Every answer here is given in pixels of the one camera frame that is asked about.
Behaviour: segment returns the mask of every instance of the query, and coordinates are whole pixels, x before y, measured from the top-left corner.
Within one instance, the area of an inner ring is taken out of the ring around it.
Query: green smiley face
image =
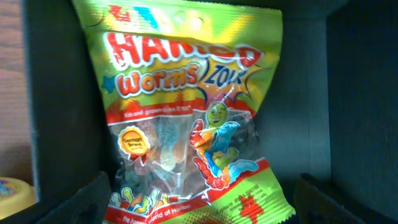
[[[228,108],[222,102],[213,103],[207,111],[207,122],[214,127],[220,127],[228,119]]]

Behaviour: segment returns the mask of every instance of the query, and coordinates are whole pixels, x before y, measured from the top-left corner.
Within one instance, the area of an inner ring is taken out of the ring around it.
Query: yellow round lid
[[[33,188],[22,180],[0,177],[0,220],[36,203]]]

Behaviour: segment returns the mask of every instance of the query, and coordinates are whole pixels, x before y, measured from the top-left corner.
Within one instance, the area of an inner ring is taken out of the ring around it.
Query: candy bag
[[[106,223],[280,223],[295,214],[252,117],[282,14],[183,0],[73,2],[121,167]]]

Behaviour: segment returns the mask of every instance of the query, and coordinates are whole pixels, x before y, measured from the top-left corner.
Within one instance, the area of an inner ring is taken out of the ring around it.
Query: red star
[[[109,10],[109,13],[112,14],[118,21],[130,22],[130,13],[129,12],[125,12],[123,14],[121,6],[110,6],[110,7],[111,7],[111,9]]]
[[[264,210],[260,207],[259,204],[255,201],[254,197],[249,194],[247,198],[239,195],[239,199],[242,203],[242,217],[248,217],[253,222],[253,224],[257,224],[257,216],[264,214]]]

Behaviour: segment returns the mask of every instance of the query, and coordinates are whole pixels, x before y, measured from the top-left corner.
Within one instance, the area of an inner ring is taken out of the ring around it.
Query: brown wooden surface
[[[0,177],[32,182],[21,0],[0,0]]]

